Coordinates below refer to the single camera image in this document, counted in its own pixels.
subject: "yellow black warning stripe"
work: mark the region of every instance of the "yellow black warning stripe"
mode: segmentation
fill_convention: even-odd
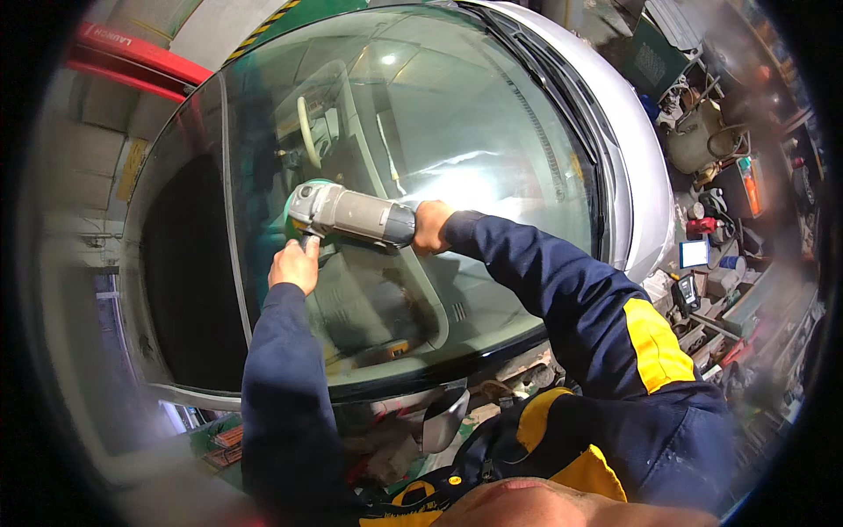
[[[237,49],[234,50],[234,53],[232,53],[228,56],[227,59],[225,59],[226,62],[233,60],[238,56],[241,56],[246,53],[246,48],[248,48],[252,43],[254,43],[261,33],[268,30],[270,26],[275,23],[276,20],[284,16],[284,14],[290,9],[296,7],[301,1],[302,0],[290,0],[289,2],[282,5],[281,8],[279,8],[275,13],[273,13],[271,17],[264,20],[263,23],[258,27],[258,29],[252,31],[251,35],[249,35],[246,40],[240,42],[240,45],[237,46]]]

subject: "blue cup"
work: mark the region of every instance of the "blue cup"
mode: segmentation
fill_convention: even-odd
[[[720,259],[720,267],[734,269],[739,273],[746,271],[746,258],[743,256],[724,256]]]

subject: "side mirror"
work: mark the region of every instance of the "side mirror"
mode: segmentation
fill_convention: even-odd
[[[436,454],[445,450],[457,435],[469,407],[469,391],[464,386],[445,390],[424,413],[421,451]]]

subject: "green polishing pad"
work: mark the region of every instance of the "green polishing pad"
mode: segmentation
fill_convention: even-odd
[[[316,178],[314,180],[307,180],[305,183],[333,183],[331,180],[325,180],[322,178]],[[287,202],[284,203],[284,212],[282,212],[282,216],[284,217],[284,234],[287,236],[287,239],[301,239],[302,238],[302,231],[293,227],[293,220],[290,218],[290,202],[293,201],[293,194],[290,194],[290,197],[287,198]],[[334,243],[337,239],[335,234],[330,236],[326,236],[324,240],[322,240],[322,245],[330,245]]]

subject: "windshield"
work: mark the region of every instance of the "windshield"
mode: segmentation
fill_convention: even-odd
[[[222,72],[234,228],[254,327],[292,189],[323,178],[411,206],[530,223],[589,254],[595,169],[556,107],[480,22],[432,6],[349,13]],[[307,299],[329,383],[409,373],[535,330],[482,262],[338,239]]]

